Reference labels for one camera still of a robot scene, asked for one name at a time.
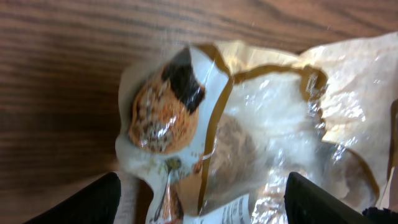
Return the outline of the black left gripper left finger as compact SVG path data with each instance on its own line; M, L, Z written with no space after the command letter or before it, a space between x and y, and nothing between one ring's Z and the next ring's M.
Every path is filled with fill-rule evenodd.
M121 181L110 172L25 224L113 224Z

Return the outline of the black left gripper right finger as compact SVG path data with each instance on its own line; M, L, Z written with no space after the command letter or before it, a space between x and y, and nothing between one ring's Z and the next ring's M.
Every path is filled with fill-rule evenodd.
M289 224L373 224L297 172L289 174L284 200Z

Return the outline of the beige snack pouch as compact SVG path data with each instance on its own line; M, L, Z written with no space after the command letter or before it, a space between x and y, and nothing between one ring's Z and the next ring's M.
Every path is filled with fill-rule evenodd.
M126 69L120 166L152 189L146 223L286 223L296 172L361 212L397 164L397 34L300 55L189 45Z

